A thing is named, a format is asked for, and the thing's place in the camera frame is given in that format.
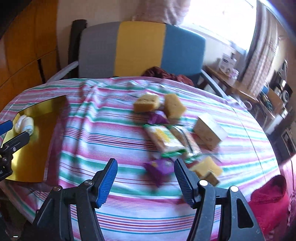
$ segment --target window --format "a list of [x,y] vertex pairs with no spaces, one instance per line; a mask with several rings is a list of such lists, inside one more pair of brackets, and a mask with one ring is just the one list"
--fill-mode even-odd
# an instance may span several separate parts
[[206,29],[248,50],[255,23],[256,0],[191,0],[183,26]]

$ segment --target tablecloth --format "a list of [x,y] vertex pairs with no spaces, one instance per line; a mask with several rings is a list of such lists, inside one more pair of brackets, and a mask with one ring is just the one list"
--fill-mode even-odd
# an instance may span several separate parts
[[[157,153],[142,125],[148,115],[133,112],[133,103],[145,93],[175,93],[187,111],[180,122],[192,131],[198,115],[208,112],[228,137],[213,151],[201,146],[223,169],[221,188],[237,185],[247,201],[251,193],[279,174],[272,147],[256,120],[233,98],[220,98],[171,80],[152,77],[68,79],[31,88],[15,97],[0,113],[0,122],[52,97],[66,95],[70,105],[63,133],[59,184],[73,187],[91,179],[109,158],[116,158],[118,173],[108,199],[97,217],[106,240],[185,240],[195,210],[184,203],[175,175],[157,188],[143,165]],[[47,193],[11,186],[1,189],[15,207],[32,222]],[[220,207],[216,207],[212,238],[218,233]],[[80,239],[76,208],[72,224]]]

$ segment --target gold tray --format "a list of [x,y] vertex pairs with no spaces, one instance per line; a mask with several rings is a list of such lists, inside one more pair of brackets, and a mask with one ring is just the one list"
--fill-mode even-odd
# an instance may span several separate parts
[[[43,181],[52,133],[60,110],[65,105],[66,100],[66,96],[59,96],[32,105],[17,113],[13,119],[13,125],[16,124],[21,115],[27,115],[34,120],[34,132],[30,136],[29,143],[13,154],[11,163],[13,173],[6,179],[19,182]],[[17,135],[14,128],[12,128],[7,132],[3,143]]]

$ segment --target pink curtain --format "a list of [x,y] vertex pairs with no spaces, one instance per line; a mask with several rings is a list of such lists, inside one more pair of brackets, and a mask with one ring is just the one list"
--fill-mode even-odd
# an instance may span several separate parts
[[246,69],[242,84],[257,96],[267,79],[271,69],[271,64],[278,44],[277,23],[272,13],[265,6],[262,7],[262,23],[259,39],[251,58],[250,64]]
[[141,0],[134,21],[180,25],[187,15],[191,0]]

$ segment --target gray armrest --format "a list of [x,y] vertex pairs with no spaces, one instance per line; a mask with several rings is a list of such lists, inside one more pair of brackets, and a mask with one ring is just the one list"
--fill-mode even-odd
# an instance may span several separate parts
[[47,83],[53,82],[56,80],[60,80],[63,78],[67,73],[69,73],[72,69],[75,69],[79,65],[78,61],[75,61],[73,63],[70,63],[65,68],[61,69],[59,72],[57,72],[54,76],[52,76]]
[[216,92],[216,94],[222,98],[225,98],[227,95],[224,93],[224,91],[219,87],[219,85],[203,70],[200,73],[200,76],[204,78],[204,80],[207,81],[209,86],[212,87],[212,89]]

